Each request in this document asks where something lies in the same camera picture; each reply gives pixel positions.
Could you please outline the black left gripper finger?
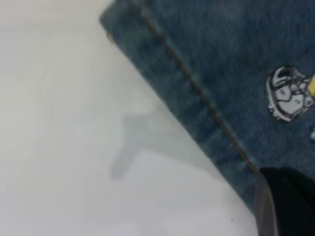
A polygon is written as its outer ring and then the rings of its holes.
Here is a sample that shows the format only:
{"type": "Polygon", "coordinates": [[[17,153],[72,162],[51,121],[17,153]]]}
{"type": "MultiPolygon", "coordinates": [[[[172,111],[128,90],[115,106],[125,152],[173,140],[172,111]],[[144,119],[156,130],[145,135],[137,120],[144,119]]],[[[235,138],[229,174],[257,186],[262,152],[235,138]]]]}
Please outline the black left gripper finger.
{"type": "Polygon", "coordinates": [[[262,168],[254,215],[260,236],[315,234],[315,181],[292,168],[262,168]]]}

